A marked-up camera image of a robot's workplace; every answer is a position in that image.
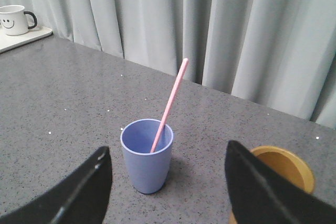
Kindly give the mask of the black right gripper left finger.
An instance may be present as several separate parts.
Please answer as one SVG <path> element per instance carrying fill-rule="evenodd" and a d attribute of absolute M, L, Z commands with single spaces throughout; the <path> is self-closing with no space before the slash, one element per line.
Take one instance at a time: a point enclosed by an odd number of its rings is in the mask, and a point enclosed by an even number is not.
<path fill-rule="evenodd" d="M 107 146 L 98 148 L 68 177 L 1 223 L 103 223 L 112 186 Z"/>

